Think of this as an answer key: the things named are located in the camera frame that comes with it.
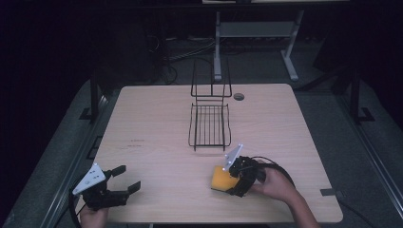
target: metal stand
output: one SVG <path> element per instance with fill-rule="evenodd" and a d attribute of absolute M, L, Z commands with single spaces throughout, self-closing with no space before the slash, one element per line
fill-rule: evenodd
<path fill-rule="evenodd" d="M 229 74 L 220 83 L 211 75 L 207 83 L 201 82 L 196 72 L 195 61 L 190 94 L 196 101 L 190 113 L 189 145 L 195 151 L 198 146 L 222 146 L 225 150 L 225 146 L 231 144 L 229 108 L 228 104 L 224 104 L 224 98 L 232 96 Z M 210 86 L 198 88 L 199 84 Z"/>
<path fill-rule="evenodd" d="M 291 22 L 221 22 L 220 12 L 217 12 L 216 20 L 216 49 L 214 53 L 214 79 L 221 81 L 221 58 L 220 38 L 221 37 L 288 37 L 290 42 L 285 50 L 281 51 L 281 57 L 287 67 L 288 74 L 292 81 L 297 81 L 298 76 L 290 59 L 291 51 L 297 39 L 303 10 L 297 14 L 295 21 Z"/>

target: black cable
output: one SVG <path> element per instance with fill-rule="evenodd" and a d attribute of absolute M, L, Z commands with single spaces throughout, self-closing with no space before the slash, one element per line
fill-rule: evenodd
<path fill-rule="evenodd" d="M 269 161 L 269 162 L 271 162 L 273 164 L 276 164 L 273 160 L 270 160 L 270 159 L 262 157 L 262 156 L 255 156 L 255 157 L 252 157 L 251 159 L 264 159 L 264 160 L 267 160 L 267 161 Z"/>
<path fill-rule="evenodd" d="M 71 213 L 71 207 L 73 208 L 74 214 L 75 214 L 74 195 L 72 194 L 72 190 L 73 190 L 73 188 L 75 188 L 75 186 L 78 184 L 78 182 L 79 182 L 83 177 L 84 177 L 84 175 L 82 175 L 79 179 L 75 180 L 74 183 L 73 183 L 73 185 L 69 188 L 68 193 L 67 193 L 67 195 L 68 195 L 67 207 L 63 210 L 62 215 L 60 215 L 60 217 L 57 219 L 55 225 L 53 226 L 54 228 L 56 228 L 56 227 L 59 225 L 60 221 L 62 220 L 63 216 L 66 214 L 67 210 L 70 210 L 70 213 Z M 78 221 L 78 219 L 77 219 L 77 222 L 78 222 L 79 226 L 77 226 L 76 223 L 75 223 L 75 225 L 80 228 L 81 225 L 80 225 L 80 222 Z"/>
<path fill-rule="evenodd" d="M 76 213 L 76 216 L 80 215 L 81 211 L 83 211 L 84 207 L 86 206 L 86 203 L 80 208 L 80 210 Z"/>
<path fill-rule="evenodd" d="M 67 210 L 68 210 L 68 206 L 65 208 L 62 215 L 57 219 L 56 224 L 54 224 L 53 228 L 56 228 L 59 225 L 60 221 L 62 220 L 62 217 L 65 215 Z"/>
<path fill-rule="evenodd" d="M 344 201 L 337 199 L 337 201 L 343 205 L 345 208 L 349 209 L 350 211 L 354 212 L 357 216 L 359 216 L 361 219 L 363 219 L 369 226 L 371 226 L 372 228 L 376 228 L 375 225 L 373 225 L 367 218 L 365 218 L 361 213 L 359 213 L 358 211 L 356 211 L 356 209 L 354 209 L 353 207 L 349 206 L 347 203 L 345 203 Z"/>

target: wire rack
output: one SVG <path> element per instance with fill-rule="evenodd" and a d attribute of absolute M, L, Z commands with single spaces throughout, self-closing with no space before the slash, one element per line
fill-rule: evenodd
<path fill-rule="evenodd" d="M 231 144 L 229 107 L 224 98 L 232 96 L 229 70 L 220 82 L 210 77 L 201 78 L 194 62 L 191 96 L 195 98 L 190 112 L 189 145 L 196 151 L 200 146 L 222 147 Z"/>

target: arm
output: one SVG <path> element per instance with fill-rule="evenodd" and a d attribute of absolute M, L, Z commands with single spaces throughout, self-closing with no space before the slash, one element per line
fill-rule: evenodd
<path fill-rule="evenodd" d="M 102 208 L 98 211 L 93 211 L 87 206 L 84 206 L 80 212 L 80 221 L 83 228 L 105 228 L 107 214 L 109 208 Z"/>
<path fill-rule="evenodd" d="M 294 221 L 300 228 L 317 228 L 319 224 L 306 203 L 305 198 L 276 169 L 265 168 L 266 180 L 262 184 L 254 184 L 251 190 L 262 193 L 275 200 L 285 202 L 293 214 Z"/>

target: yellow object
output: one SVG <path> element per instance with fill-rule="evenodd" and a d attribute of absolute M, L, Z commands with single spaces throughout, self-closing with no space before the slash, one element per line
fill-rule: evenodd
<path fill-rule="evenodd" d="M 234 187 L 240 180 L 233 178 L 228 171 L 223 171 L 222 166 L 216 165 L 214 167 L 213 179 L 211 180 L 211 188 L 225 192 L 226 190 Z"/>

